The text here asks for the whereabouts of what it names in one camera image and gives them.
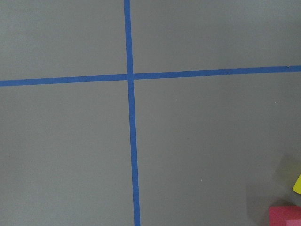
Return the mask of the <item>red cube block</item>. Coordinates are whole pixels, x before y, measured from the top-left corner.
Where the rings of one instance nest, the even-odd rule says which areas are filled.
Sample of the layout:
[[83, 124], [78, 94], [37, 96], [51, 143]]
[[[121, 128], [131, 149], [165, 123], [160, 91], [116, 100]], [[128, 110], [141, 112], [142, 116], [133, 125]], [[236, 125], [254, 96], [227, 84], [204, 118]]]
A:
[[269, 208], [270, 226], [301, 226], [301, 208], [281, 206]]

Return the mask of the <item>yellow cube block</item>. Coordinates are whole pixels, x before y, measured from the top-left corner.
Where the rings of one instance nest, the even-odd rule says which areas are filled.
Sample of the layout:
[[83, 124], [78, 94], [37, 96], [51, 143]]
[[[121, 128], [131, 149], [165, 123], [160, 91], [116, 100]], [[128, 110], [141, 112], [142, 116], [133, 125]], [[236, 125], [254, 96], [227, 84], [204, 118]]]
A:
[[301, 194], [301, 174], [298, 176], [292, 190], [298, 194]]

